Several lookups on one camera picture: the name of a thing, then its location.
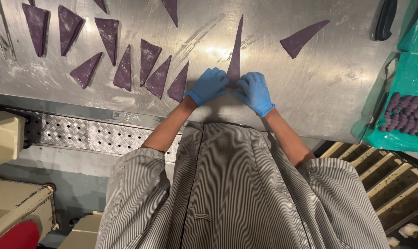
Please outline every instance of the striped chef jacket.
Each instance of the striped chef jacket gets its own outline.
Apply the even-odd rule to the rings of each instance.
[[[111,170],[97,249],[389,248],[355,168],[312,159],[298,170],[270,133],[190,122],[175,162],[129,152]]]

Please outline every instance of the black knife handle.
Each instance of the black knife handle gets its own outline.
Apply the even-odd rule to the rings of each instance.
[[[393,20],[396,15],[398,0],[385,0],[379,14],[378,24],[375,31],[375,41],[385,41],[391,37]]]

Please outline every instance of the purple dough triangle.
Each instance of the purple dough triangle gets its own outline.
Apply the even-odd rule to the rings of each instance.
[[[140,86],[143,86],[147,77],[154,68],[155,62],[157,62],[162,48],[152,45],[143,39],[141,39],[140,48]]]
[[[118,23],[119,21],[114,19],[95,18],[95,24],[113,66],[117,62]]]
[[[28,23],[29,34],[34,44],[35,53],[38,57],[42,57],[46,43],[49,11],[25,3],[22,3],[21,6],[26,17],[26,22]]]
[[[330,20],[324,20],[322,22],[310,25],[287,37],[286,39],[281,40],[281,45],[283,45],[283,48],[286,49],[290,57],[295,59],[304,45],[329,22]]]
[[[241,16],[238,24],[237,35],[235,37],[234,51],[232,52],[231,63],[229,64],[226,78],[229,79],[230,83],[226,88],[237,88],[236,82],[241,79],[241,67],[240,67],[240,54],[241,54],[241,31],[243,30],[243,18]]]
[[[167,12],[172,18],[173,23],[178,27],[178,12],[177,12],[177,0],[161,0]]]
[[[65,56],[80,33],[84,19],[63,5],[58,6],[58,27],[60,29],[60,54]]]
[[[82,65],[79,65],[76,69],[71,71],[69,75],[84,89],[89,85],[92,75],[100,61],[101,55],[103,52],[100,52],[92,56],[89,60],[85,61]]]
[[[169,89],[167,90],[167,95],[169,96],[169,98],[174,99],[178,101],[179,103],[183,101],[183,94],[184,94],[184,88],[186,87],[188,69],[189,69],[189,61],[187,61],[186,65],[179,72],[179,74],[173,81],[172,85],[170,85]]]
[[[132,75],[131,75],[131,46],[128,45],[126,51],[118,64],[117,71],[114,76],[114,86],[124,88],[129,92],[132,91]]]
[[[172,55],[169,55],[166,61],[147,79],[146,87],[149,92],[161,99],[163,96],[164,85],[166,84],[167,71],[169,70],[170,60]]]
[[[100,7],[100,9],[107,14],[106,12],[106,5],[105,5],[105,0],[94,0],[94,2],[98,5],[98,7]]]

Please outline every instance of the blue latex glove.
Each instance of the blue latex glove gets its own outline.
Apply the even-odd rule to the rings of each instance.
[[[195,82],[190,90],[184,93],[184,97],[190,96],[200,107],[207,102],[223,96],[228,92],[224,87],[229,83],[226,72],[218,68],[207,68],[205,73]]]
[[[275,105],[270,101],[266,80],[261,73],[247,73],[237,81],[237,85],[243,89],[244,93],[239,91],[232,93],[261,118],[275,108]]]

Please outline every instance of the steel work surface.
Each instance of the steel work surface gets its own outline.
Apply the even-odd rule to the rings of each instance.
[[[227,70],[241,14],[241,72],[262,72],[272,101],[301,136],[354,143],[350,127],[360,118],[378,73],[395,46],[409,1],[399,1],[392,37],[370,40],[378,2],[363,0],[179,0],[178,28],[161,0],[107,1],[110,15],[91,0],[36,0],[51,11],[46,58],[35,54],[21,1],[3,1],[15,60],[0,51],[0,94],[165,117],[178,104],[167,89],[190,60],[188,87],[208,67]],[[85,19],[66,57],[60,56],[58,4]],[[117,67],[106,53],[88,88],[69,72],[105,48],[94,17],[120,20],[117,63],[132,45],[132,92],[113,85]],[[291,59],[279,40],[322,20],[331,20]],[[0,31],[6,37],[4,21]],[[171,54],[162,100],[139,87],[140,39],[163,48],[154,67]],[[253,111],[233,95],[197,109],[190,120],[231,122],[265,130]]]

